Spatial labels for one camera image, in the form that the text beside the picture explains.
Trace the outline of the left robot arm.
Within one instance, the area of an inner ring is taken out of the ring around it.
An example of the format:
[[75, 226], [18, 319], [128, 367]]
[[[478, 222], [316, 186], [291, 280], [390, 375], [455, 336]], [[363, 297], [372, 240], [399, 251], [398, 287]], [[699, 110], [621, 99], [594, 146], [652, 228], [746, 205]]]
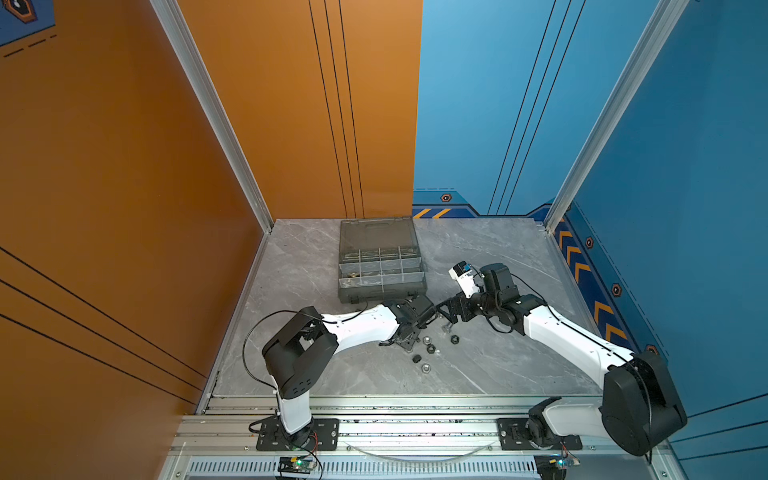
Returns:
[[262, 349], [276, 383], [283, 431], [295, 435], [312, 423], [310, 390], [336, 354], [370, 343], [407, 343], [436, 313], [435, 304], [423, 295], [356, 313], [322, 314], [314, 307], [296, 311]]

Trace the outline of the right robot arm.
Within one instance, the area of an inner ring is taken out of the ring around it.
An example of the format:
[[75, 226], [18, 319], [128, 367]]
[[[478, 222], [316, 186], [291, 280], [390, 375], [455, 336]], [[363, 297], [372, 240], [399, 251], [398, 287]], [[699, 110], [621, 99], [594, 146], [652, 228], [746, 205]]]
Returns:
[[608, 438], [645, 456], [682, 430], [688, 415], [666, 362], [656, 353], [613, 344], [557, 312], [501, 263], [476, 269], [461, 261], [449, 271], [461, 291], [439, 304], [450, 322], [498, 319], [500, 333], [517, 333], [554, 350], [601, 390], [595, 401], [553, 396], [528, 412], [525, 435], [533, 447], [552, 448], [567, 437]]

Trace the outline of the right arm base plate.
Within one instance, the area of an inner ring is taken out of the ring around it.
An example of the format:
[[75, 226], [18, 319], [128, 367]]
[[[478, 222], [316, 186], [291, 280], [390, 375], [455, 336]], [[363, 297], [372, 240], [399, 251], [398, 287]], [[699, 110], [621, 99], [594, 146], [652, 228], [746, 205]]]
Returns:
[[536, 419], [507, 417], [496, 420], [501, 448], [507, 450], [560, 450], [583, 449], [577, 435], [558, 436]]

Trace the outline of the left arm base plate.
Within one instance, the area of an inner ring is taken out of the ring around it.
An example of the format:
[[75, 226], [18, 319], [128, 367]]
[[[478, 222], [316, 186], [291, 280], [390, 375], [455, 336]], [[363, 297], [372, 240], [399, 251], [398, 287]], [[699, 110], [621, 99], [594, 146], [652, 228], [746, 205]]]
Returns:
[[259, 451], [323, 452], [337, 449], [339, 426], [336, 418], [313, 418], [307, 426], [289, 434], [281, 419], [273, 415], [250, 423], [248, 430], [256, 436]]

